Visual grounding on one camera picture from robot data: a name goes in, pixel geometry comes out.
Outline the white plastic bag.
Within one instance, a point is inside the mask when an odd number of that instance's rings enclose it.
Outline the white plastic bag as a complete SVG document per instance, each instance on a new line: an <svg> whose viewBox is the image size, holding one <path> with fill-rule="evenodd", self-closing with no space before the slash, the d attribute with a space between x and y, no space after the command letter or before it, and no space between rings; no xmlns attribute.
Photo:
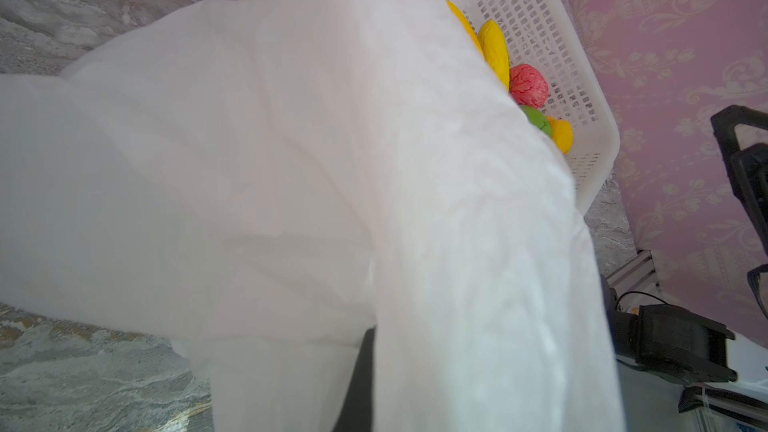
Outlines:
<svg viewBox="0 0 768 432"><path fill-rule="evenodd" d="M1 299L171 338L220 431L621 431L570 168L445 0L206 0L1 78Z"/></svg>

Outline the white plastic basket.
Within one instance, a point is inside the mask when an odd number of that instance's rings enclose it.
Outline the white plastic basket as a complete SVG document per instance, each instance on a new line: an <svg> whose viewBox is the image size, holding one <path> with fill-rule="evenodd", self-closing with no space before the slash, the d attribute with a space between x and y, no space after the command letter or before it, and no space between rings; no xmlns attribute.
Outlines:
<svg viewBox="0 0 768 432"><path fill-rule="evenodd" d="M620 147L614 116L561 0L448 0L474 27L496 22L511 65L528 64L549 85L542 112L570 123L574 144L566 156L576 204L586 213L611 175Z"/></svg>

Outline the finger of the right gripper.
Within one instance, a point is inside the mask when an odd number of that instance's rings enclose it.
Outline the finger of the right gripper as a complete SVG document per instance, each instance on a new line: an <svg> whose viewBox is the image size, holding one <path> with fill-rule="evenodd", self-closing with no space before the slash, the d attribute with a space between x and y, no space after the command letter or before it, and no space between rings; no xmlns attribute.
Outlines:
<svg viewBox="0 0 768 432"><path fill-rule="evenodd" d="M767 142L742 148L736 133L739 125L766 131L767 114L731 105L714 114L710 121L733 195L741 202L767 251Z"/></svg>

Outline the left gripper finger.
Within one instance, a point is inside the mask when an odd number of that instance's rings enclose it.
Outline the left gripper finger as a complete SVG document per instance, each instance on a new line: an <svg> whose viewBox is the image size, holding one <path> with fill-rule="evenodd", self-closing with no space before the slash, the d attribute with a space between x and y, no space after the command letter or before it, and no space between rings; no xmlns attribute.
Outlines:
<svg viewBox="0 0 768 432"><path fill-rule="evenodd" d="M341 411L333 428L334 432L373 430L375 335L376 328L371 328L363 336Z"/></svg>

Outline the yellow toy lemon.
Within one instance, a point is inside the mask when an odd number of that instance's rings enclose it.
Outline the yellow toy lemon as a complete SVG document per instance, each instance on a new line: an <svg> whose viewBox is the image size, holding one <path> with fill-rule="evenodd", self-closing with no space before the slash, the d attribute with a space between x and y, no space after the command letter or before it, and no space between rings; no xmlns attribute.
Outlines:
<svg viewBox="0 0 768 432"><path fill-rule="evenodd" d="M484 59L505 90L509 89L509 55L504 34L493 20L486 21L477 32Z"/></svg>

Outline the red toy apple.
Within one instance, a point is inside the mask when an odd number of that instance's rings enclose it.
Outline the red toy apple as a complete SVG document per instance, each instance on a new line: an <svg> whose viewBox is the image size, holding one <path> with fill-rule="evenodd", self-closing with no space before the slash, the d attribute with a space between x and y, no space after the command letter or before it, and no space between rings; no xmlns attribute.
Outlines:
<svg viewBox="0 0 768 432"><path fill-rule="evenodd" d="M509 93L518 105L540 109L549 97L549 86L536 68L520 64L509 70Z"/></svg>

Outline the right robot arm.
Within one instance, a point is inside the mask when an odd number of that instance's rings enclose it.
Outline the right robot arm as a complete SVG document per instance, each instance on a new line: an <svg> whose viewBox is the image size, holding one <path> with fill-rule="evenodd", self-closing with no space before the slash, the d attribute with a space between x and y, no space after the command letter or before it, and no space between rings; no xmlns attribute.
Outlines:
<svg viewBox="0 0 768 432"><path fill-rule="evenodd" d="M767 145L740 146L740 125L766 129L767 115L731 105L711 119L733 195L767 242ZM619 364L682 386L681 414L707 410L755 431L767 428L767 350L726 325L655 298L631 313L601 282Z"/></svg>

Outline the yellow toy banana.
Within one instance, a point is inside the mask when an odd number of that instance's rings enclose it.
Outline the yellow toy banana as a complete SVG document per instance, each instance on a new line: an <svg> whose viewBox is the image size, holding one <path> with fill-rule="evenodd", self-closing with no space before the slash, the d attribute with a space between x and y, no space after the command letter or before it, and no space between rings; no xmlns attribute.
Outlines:
<svg viewBox="0 0 768 432"><path fill-rule="evenodd" d="M483 50L482 50L482 47L481 47L481 45L480 45L480 43L478 41L477 35L476 35L473 27L469 23L469 21L466 19L465 15L452 2L447 1L446 5L449 7L451 12L457 18L458 22L460 23L460 25L462 26L464 31L469 36L472 44L475 46L475 48L479 52L480 56L483 57L484 56Z"/></svg>

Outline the small orange toy fruit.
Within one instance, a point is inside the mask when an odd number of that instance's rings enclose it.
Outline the small orange toy fruit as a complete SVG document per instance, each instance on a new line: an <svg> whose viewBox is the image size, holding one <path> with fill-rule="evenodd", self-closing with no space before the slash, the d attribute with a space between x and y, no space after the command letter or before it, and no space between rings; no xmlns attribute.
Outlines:
<svg viewBox="0 0 768 432"><path fill-rule="evenodd" d="M566 120L555 119L553 117L546 117L551 134L550 138L555 144L556 148L563 154L567 155L572 147L574 134L573 129L569 122Z"/></svg>

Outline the aluminium front rail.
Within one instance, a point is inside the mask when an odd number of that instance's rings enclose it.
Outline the aluminium front rail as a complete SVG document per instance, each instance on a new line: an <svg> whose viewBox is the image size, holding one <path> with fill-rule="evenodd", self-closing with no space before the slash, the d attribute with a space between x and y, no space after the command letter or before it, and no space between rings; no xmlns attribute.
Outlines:
<svg viewBox="0 0 768 432"><path fill-rule="evenodd" d="M618 295L639 291L656 296L661 294L660 283L650 251L643 250L627 263L609 273L607 282Z"/></svg>

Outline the green toy apple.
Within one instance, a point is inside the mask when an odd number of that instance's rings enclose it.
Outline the green toy apple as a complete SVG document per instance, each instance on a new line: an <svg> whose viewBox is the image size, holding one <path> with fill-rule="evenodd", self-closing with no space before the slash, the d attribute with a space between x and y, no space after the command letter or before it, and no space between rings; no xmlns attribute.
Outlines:
<svg viewBox="0 0 768 432"><path fill-rule="evenodd" d="M543 132L547 137L552 136L552 129L547 117L538 109L528 106L520 105L521 110L526 115L529 123Z"/></svg>

